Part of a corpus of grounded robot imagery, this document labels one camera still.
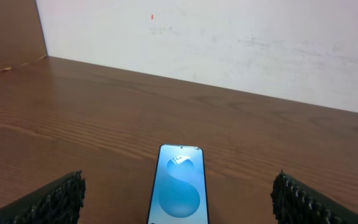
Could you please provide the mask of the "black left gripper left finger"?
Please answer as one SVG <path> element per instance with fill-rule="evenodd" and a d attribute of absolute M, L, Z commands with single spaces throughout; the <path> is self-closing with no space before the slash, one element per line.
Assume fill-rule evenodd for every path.
<path fill-rule="evenodd" d="M 0 224 L 77 224 L 85 191 L 81 171 L 70 172 L 0 208 Z"/>

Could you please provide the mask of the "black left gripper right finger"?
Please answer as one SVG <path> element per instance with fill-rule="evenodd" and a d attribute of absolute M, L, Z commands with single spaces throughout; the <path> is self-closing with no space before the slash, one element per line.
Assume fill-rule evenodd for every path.
<path fill-rule="evenodd" d="M 358 224 L 358 214 L 281 171 L 270 193 L 278 224 Z"/>

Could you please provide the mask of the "blue screen smartphone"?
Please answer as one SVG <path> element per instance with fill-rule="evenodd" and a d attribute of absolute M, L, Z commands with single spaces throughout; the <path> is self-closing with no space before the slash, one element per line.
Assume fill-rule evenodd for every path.
<path fill-rule="evenodd" d="M 147 224 L 209 224 L 201 148 L 160 146 Z"/>

